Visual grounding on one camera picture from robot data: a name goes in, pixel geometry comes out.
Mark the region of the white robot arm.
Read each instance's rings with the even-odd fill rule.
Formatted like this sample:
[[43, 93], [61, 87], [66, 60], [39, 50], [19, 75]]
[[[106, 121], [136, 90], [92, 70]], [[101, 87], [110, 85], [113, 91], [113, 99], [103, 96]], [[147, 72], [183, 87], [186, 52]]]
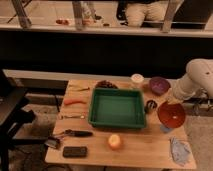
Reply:
[[181, 101], [193, 97], [203, 88], [213, 98], [213, 59], [193, 59], [186, 65], [186, 73], [172, 87], [172, 95]]

